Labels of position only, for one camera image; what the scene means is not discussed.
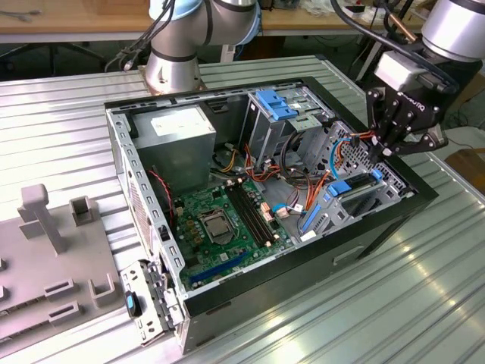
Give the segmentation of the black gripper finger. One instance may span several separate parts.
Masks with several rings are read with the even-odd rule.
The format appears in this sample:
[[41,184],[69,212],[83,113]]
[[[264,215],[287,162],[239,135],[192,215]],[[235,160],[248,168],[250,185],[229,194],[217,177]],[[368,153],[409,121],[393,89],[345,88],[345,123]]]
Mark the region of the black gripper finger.
[[369,129],[373,132],[369,158],[381,162],[392,155],[392,147],[399,135],[396,122],[401,108],[400,98],[389,87],[374,87],[366,92]]
[[439,124],[442,116],[442,113],[434,110],[400,109],[396,118],[399,135],[392,147],[393,154],[386,158],[429,152],[447,146],[448,139]]

